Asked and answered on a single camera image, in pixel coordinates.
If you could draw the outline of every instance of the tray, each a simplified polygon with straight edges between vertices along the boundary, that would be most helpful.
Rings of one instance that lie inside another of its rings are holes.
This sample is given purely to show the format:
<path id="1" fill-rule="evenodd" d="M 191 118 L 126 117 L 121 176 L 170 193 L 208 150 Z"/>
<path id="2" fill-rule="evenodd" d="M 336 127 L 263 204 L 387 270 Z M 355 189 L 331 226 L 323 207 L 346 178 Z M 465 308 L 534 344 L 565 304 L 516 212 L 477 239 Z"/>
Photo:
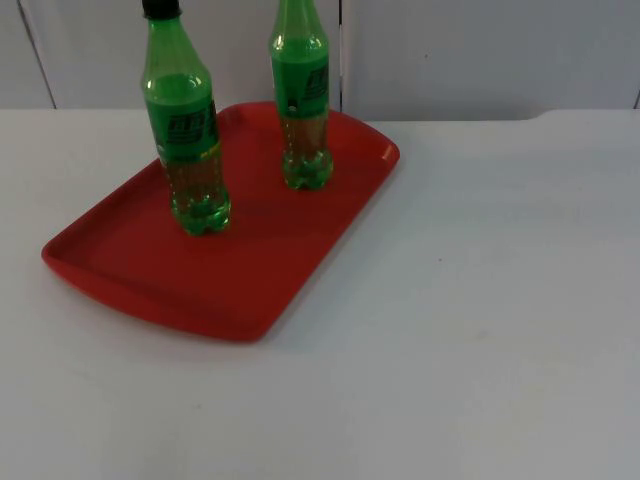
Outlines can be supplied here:
<path id="1" fill-rule="evenodd" d="M 190 237 L 171 216 L 158 160 L 52 239 L 44 261 L 88 296 L 149 322 L 219 339 L 258 340 L 276 322 L 397 163 L 386 137 L 331 112 L 335 173 L 297 192 L 280 170 L 273 103 L 218 115 L 231 227 Z"/>

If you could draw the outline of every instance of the table surface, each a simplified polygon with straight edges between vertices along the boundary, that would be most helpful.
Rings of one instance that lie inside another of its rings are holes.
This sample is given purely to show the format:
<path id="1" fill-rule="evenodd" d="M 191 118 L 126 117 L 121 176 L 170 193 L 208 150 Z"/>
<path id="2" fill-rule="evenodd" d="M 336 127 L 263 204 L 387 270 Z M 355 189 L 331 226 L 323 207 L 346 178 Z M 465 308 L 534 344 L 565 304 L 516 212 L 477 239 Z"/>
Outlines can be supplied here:
<path id="1" fill-rule="evenodd" d="M 0 112 L 0 478 L 637 477 L 640 114 L 373 125 L 397 171 L 235 346 L 40 260 L 154 157 L 144 112 Z"/>

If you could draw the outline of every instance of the bottle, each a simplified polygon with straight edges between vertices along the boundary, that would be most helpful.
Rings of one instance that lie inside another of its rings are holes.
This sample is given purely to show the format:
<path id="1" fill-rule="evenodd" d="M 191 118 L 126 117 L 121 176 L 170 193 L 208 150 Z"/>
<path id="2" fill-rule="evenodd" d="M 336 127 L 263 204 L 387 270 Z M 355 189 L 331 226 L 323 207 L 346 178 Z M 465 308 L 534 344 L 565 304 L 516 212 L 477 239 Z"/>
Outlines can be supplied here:
<path id="1" fill-rule="evenodd" d="M 143 0 L 149 44 L 142 76 L 171 211 L 192 234 L 223 230 L 231 202 L 222 176 L 211 75 L 180 22 L 178 0 Z"/>
<path id="2" fill-rule="evenodd" d="M 294 189 L 322 188 L 333 173 L 327 148 L 329 40 L 313 0 L 280 0 L 270 51 L 285 181 Z"/>

